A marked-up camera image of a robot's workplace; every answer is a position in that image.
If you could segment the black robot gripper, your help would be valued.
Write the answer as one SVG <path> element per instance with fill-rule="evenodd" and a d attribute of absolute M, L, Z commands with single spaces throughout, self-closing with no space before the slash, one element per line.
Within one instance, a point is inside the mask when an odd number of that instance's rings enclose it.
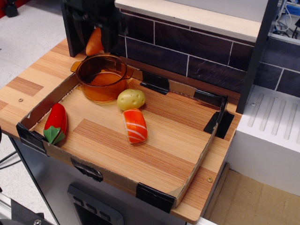
<path fill-rule="evenodd" d="M 101 28 L 101 41 L 105 53 L 110 53 L 118 43 L 119 28 L 124 28 L 124 15 L 113 0 L 68 0 L 67 12 L 73 18 L 72 34 L 75 46 L 85 48 L 92 26 Z"/>

